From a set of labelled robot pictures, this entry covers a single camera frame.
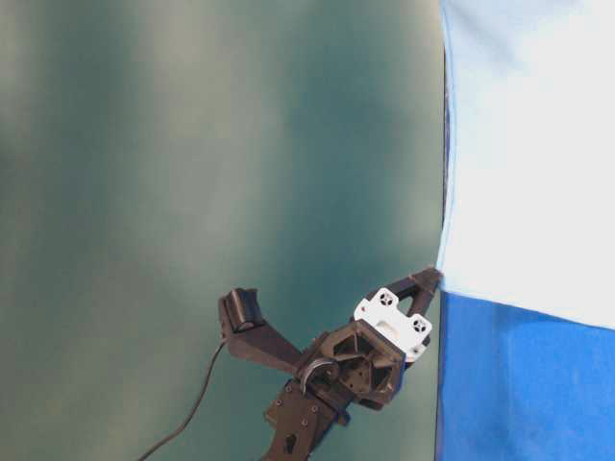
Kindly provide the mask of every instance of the black cable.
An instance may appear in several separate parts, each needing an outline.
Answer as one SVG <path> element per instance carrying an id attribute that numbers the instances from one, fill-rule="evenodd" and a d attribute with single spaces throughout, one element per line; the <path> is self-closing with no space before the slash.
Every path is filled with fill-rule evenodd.
<path id="1" fill-rule="evenodd" d="M 190 409 L 190 412 L 188 413 L 188 416 L 185 417 L 184 422 L 181 423 L 179 425 L 179 427 L 177 429 L 175 429 L 173 432 L 171 432 L 169 435 L 167 435 L 166 437 L 161 439 L 159 442 L 156 442 L 150 449 L 148 449 L 141 456 L 139 456 L 139 458 L 136 461 L 143 461 L 145 458 L 147 458 L 154 451 L 156 451 L 157 449 L 162 447 L 167 442 L 170 442 L 171 440 L 173 440 L 175 437 L 180 435 L 182 433 L 182 431 L 185 429 L 185 427 L 190 423 L 190 421 L 192 420 L 192 417 L 194 417 L 194 414 L 196 413 L 197 408 L 201 404 L 201 400 L 203 400 L 203 396 L 205 395 L 205 391 L 207 391 L 207 389 L 208 389 L 209 377 L 211 376 L 211 371 L 213 370 L 213 364 L 215 363 L 215 359 L 218 358 L 218 354 L 220 353 L 220 351 L 222 351 L 222 348 L 224 348 L 224 345 L 225 345 L 225 341 L 222 341 L 219 344 L 218 348 L 213 353 L 213 356 L 211 357 L 211 360 L 209 361 L 208 370 L 207 370 L 207 372 L 205 374 L 205 381 L 203 382 L 203 387 L 201 388 L 201 392 L 199 393 L 199 397 L 197 398 L 197 400 L 192 405 L 192 408 Z"/>

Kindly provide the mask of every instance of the robotic arm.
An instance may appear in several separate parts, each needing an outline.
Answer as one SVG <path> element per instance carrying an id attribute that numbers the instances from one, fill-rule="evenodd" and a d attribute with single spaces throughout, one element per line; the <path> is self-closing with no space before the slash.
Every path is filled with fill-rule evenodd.
<path id="1" fill-rule="evenodd" d="M 393 400 L 404 371 L 430 343 L 424 315 L 441 277 L 428 268 L 369 293 L 347 325 L 322 333 L 302 352 L 263 319 L 257 290 L 236 288 L 220 298 L 229 352 L 290 374 L 265 411 L 276 433 L 262 461 L 305 461 L 333 424 L 350 421 L 352 402 L 380 410 Z M 398 305 L 408 297 L 404 314 Z"/>

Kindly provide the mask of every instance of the black plastic part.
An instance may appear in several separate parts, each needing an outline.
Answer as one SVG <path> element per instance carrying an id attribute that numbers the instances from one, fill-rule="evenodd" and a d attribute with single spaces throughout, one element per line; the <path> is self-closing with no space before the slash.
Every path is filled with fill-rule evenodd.
<path id="1" fill-rule="evenodd" d="M 295 373 L 301 353 L 262 319 L 257 290 L 236 288 L 220 298 L 218 311 L 222 337 L 231 355 Z"/>
<path id="2" fill-rule="evenodd" d="M 425 315 L 441 278 L 430 267 L 386 287 L 400 301 L 412 298 L 408 316 Z M 350 403 L 380 410 L 392 401 L 410 365 L 401 350 L 363 320 L 351 318 L 299 352 L 263 319 L 257 290 L 236 288 L 220 298 L 218 309 L 232 355 L 292 375 L 265 412 L 276 434 L 262 461 L 307 460 L 333 423 L 350 421 Z"/>

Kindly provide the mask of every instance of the blue cloth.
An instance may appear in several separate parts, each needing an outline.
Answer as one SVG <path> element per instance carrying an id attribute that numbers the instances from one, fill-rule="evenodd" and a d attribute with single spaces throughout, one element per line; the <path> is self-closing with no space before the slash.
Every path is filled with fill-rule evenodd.
<path id="1" fill-rule="evenodd" d="M 442 307 L 437 461 L 615 460 L 615 331 L 451 294 Z"/>

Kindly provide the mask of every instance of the white cloth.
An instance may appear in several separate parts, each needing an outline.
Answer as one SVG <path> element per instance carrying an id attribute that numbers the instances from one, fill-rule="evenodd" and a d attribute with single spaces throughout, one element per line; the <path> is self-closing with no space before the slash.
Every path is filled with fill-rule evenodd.
<path id="1" fill-rule="evenodd" d="M 442 288 L 615 328 L 615 3 L 442 4 Z"/>

